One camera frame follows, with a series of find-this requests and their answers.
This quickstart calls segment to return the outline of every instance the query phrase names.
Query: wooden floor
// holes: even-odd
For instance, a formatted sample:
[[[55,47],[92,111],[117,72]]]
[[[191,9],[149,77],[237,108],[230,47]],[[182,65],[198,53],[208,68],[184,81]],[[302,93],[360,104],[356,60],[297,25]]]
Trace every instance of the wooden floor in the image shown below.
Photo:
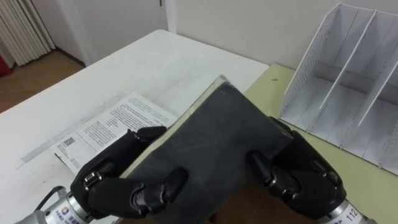
[[[54,51],[0,77],[0,113],[80,71],[83,67]]]

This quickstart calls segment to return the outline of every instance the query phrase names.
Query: white desk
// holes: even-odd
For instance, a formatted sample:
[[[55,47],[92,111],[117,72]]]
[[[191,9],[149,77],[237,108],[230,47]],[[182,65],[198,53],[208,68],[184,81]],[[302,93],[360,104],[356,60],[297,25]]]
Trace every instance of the white desk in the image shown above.
[[[158,30],[1,113],[0,223],[22,219],[52,187],[71,184],[74,175],[52,151],[30,152],[121,91],[132,88],[180,116],[218,75],[245,91],[267,69]]]

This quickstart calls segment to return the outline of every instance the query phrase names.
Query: white wall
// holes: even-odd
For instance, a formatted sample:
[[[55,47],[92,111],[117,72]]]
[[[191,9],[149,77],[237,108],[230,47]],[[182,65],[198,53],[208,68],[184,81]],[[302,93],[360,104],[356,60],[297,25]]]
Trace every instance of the white wall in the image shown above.
[[[157,29],[167,30],[165,6],[160,7],[159,0],[71,1],[96,61]]]
[[[267,64],[297,68],[340,0],[176,0],[177,33]],[[397,0],[345,0],[398,13]]]
[[[78,40],[73,35],[70,21],[68,21],[58,0],[32,0],[32,2],[55,45],[85,62]]]

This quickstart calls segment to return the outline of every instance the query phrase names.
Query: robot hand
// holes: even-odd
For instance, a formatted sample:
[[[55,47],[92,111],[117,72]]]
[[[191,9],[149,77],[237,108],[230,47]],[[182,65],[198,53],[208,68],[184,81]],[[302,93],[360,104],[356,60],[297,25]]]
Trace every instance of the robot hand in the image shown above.
[[[90,217],[145,218],[175,200],[188,179],[183,168],[175,169],[158,183],[119,178],[166,130],[165,127],[141,128],[137,133],[129,130],[81,168],[70,189]]]
[[[271,161],[257,150],[246,154],[256,180],[293,211],[320,223],[375,223],[349,204],[334,168],[298,132],[274,121],[294,140]]]

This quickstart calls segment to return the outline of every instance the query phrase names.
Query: baseboard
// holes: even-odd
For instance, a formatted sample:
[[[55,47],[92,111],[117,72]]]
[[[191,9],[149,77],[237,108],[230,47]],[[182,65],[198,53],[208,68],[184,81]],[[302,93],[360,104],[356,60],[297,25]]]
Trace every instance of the baseboard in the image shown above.
[[[73,55],[71,55],[70,53],[62,50],[60,47],[55,46],[56,50],[58,50],[59,52],[61,52],[62,54],[64,54],[65,56],[67,56],[68,58],[72,59],[74,62],[78,63],[79,65],[86,67],[85,63],[82,62],[81,60],[77,59],[76,57],[74,57]]]

